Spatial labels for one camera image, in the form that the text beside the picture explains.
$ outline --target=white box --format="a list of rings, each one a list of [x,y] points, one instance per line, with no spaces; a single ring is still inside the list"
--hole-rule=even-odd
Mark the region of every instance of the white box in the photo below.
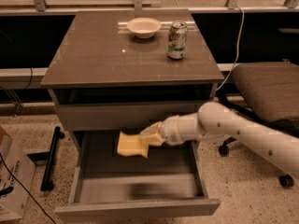
[[[12,174],[30,190],[36,166],[0,127],[0,152]],[[0,197],[0,221],[22,218],[28,193],[0,163],[0,190],[13,187],[12,192]]]

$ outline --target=silver soda can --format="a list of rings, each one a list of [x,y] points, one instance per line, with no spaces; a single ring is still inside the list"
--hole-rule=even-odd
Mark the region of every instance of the silver soda can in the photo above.
[[[184,21],[174,21],[168,34],[168,56],[173,59],[181,59],[185,56],[185,44],[187,39],[187,24]]]

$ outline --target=terrazzo floor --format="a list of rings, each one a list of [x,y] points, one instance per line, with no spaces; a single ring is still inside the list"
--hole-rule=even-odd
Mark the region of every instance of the terrazzo floor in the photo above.
[[[25,105],[18,117],[13,117],[12,105],[0,105],[0,124],[25,153],[47,151],[55,126],[61,126],[52,103]],[[31,187],[34,197],[54,218],[55,206],[67,205],[78,152],[68,133],[59,141],[53,182],[55,189],[41,192],[45,166],[37,166]],[[216,224],[216,223],[299,223],[299,182],[284,189],[278,183],[283,173],[269,162],[252,153],[242,144],[231,145],[229,157],[218,154],[218,144],[201,143],[198,154],[209,198],[220,199],[221,205],[213,216],[178,217],[98,222],[109,224]],[[31,199],[22,219],[2,223],[51,223]]]

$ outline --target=white bowl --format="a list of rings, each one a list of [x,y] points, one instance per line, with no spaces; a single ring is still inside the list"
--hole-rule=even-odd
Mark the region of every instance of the white bowl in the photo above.
[[[152,37],[161,28],[159,21],[151,18],[137,18],[128,22],[127,28],[138,38]]]

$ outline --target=chair seat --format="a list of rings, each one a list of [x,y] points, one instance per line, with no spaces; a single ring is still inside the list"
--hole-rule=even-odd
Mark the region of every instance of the chair seat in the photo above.
[[[299,120],[299,65],[242,63],[234,84],[252,111],[266,122]]]

